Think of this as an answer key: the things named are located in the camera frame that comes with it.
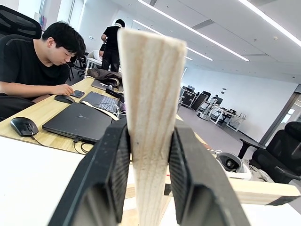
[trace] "black computer mouse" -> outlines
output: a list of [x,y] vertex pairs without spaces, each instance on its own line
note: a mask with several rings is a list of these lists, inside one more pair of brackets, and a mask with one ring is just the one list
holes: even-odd
[[70,96],[67,96],[67,95],[57,95],[57,96],[55,96],[55,100],[64,102],[64,103],[68,103],[68,104],[74,103],[74,100]]
[[13,118],[10,125],[22,137],[31,137],[39,132],[36,124],[24,117]]

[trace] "smartphone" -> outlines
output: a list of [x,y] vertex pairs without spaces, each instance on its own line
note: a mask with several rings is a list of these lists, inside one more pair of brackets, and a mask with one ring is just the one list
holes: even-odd
[[72,97],[82,98],[85,93],[79,90],[74,91],[74,94],[71,94]]

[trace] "black t-shirt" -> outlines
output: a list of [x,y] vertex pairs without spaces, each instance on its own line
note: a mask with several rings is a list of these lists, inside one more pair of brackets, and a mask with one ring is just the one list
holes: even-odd
[[104,34],[108,37],[106,49],[118,51],[117,31],[120,29],[118,26],[107,27]]
[[64,84],[68,76],[68,65],[47,67],[39,60],[32,39],[21,35],[0,39],[0,81],[55,86]]

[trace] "desk surface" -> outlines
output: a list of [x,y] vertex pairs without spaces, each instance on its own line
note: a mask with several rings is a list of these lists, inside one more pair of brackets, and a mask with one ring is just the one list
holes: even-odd
[[[9,147],[0,149],[0,225],[46,226],[84,156],[3,137],[0,143]],[[251,226],[297,226],[301,221],[301,215],[289,204],[242,206]],[[128,224],[122,226],[135,226],[131,224],[134,208],[135,198],[128,199],[123,216],[123,220],[128,217]],[[160,225],[177,225],[172,199]]]
[[216,108],[217,110],[221,111],[221,112],[224,112],[225,114],[229,114],[229,115],[232,115],[232,116],[235,116],[235,117],[238,117],[238,118],[241,118],[241,119],[244,119],[243,117],[237,115],[237,114],[232,114],[230,112],[227,112],[226,110],[224,109],[221,109],[221,107],[219,106],[213,106],[213,108]]
[[[97,89],[94,87],[91,87],[91,84],[93,82],[93,79],[86,78],[75,85],[73,85],[74,90],[80,90],[85,92],[85,95],[87,95],[89,92],[93,91],[105,96],[113,97],[109,94],[107,94],[105,91],[101,89]],[[79,102],[80,99],[73,97],[73,99],[76,102]],[[68,107],[69,104],[59,102],[54,100],[54,96],[51,96],[15,115],[12,117],[0,122],[0,136],[8,137],[16,140],[22,140],[25,142],[37,144],[34,140],[32,140],[30,137],[20,137],[10,126],[10,120],[15,117],[26,117],[31,119],[38,127],[39,133],[35,135],[35,138],[40,141],[42,144],[64,150],[69,152],[76,152],[73,147],[73,139],[63,137],[54,133],[47,132],[42,129],[42,125],[45,124],[47,121],[49,121],[51,118],[53,118],[55,115],[60,113],[63,109]],[[203,143],[206,148],[210,149],[210,147],[206,144],[204,140],[202,140],[197,134],[197,139]],[[80,143],[76,144],[77,150],[80,150]],[[89,147],[92,148],[92,145],[86,145],[85,149],[89,150]]]

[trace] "man's hand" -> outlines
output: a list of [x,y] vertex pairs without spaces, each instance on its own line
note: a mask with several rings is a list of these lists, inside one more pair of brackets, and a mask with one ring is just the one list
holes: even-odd
[[69,86],[67,84],[63,84],[63,85],[53,86],[52,90],[51,90],[51,94],[54,94],[54,95],[63,94],[63,95],[70,96],[70,94],[74,94],[74,91],[71,86]]

